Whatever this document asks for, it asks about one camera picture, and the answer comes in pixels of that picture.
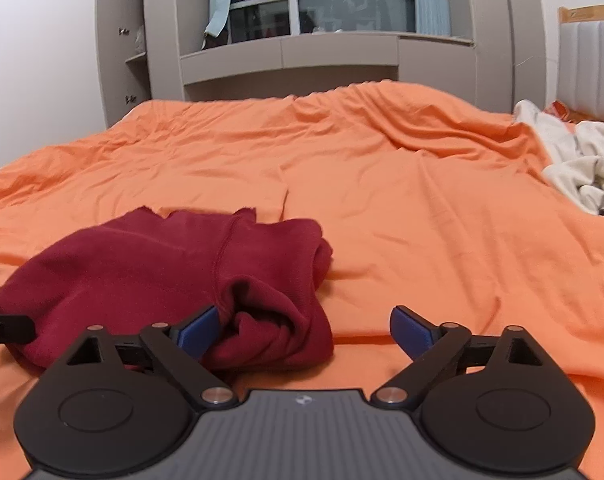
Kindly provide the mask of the orange bed cover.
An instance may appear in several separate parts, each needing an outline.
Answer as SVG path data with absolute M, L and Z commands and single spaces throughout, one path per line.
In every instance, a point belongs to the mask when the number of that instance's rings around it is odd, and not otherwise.
M 0 285 L 61 237 L 147 206 L 316 220 L 333 249 L 319 301 L 333 359 L 252 388 L 371 391 L 406 365 L 404 304 L 477 334 L 525 327 L 596 416 L 582 468 L 604 479 L 604 218 L 543 177 L 535 133 L 419 84 L 303 98 L 148 101 L 117 125 L 0 169 Z

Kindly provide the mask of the dark red small garment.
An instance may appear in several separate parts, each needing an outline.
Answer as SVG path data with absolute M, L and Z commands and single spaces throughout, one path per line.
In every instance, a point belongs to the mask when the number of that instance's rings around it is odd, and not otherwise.
M 141 207 L 58 240 L 0 286 L 0 314 L 24 314 L 37 338 L 24 358 L 48 367 L 90 325 L 131 335 L 207 307 L 221 334 L 210 370 L 299 370 L 328 361 L 332 333 L 316 292 L 332 250 L 309 219 Z

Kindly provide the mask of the cream patterned clothes pile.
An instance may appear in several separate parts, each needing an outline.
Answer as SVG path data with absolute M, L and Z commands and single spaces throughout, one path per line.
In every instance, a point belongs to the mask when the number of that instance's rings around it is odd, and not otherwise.
M 568 125 L 528 100 L 518 102 L 514 121 L 528 125 L 549 157 L 543 177 L 582 211 L 604 216 L 604 122 Z

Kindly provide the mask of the grey padded headboard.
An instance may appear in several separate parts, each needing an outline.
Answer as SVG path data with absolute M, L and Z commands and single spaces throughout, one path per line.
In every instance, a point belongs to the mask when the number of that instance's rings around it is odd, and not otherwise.
M 576 120 L 604 122 L 604 4 L 558 14 L 557 100 Z

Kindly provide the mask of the grey wall cabinet unit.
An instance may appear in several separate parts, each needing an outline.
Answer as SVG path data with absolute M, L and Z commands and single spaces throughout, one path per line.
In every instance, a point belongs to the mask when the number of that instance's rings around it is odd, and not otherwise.
M 305 96 L 390 78 L 509 112 L 547 93 L 541 0 L 448 0 L 451 35 L 314 32 L 205 49 L 209 0 L 96 0 L 108 124 L 149 99 Z

